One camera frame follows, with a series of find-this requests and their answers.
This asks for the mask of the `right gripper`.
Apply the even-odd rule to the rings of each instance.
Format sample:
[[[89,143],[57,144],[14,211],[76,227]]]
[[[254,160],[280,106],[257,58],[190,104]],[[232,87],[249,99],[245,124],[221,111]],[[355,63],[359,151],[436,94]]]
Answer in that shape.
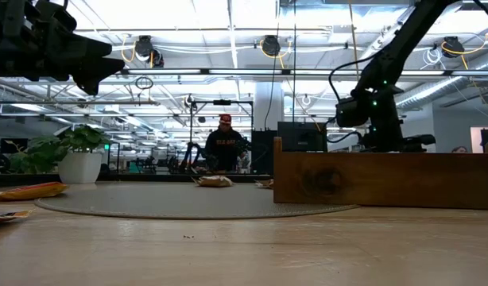
[[[370,107],[369,132],[362,137],[362,145],[372,153],[425,153],[424,145],[434,145],[436,139],[431,134],[417,134],[403,137],[395,104],[372,102]]]

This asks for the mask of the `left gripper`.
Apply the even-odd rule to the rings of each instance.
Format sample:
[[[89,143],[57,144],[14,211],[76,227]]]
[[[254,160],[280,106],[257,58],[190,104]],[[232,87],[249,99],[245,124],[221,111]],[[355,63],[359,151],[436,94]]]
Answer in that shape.
[[[0,77],[40,77],[66,80],[88,95],[120,72],[125,63],[105,58],[112,46],[74,34],[76,20],[68,2],[0,0]]]

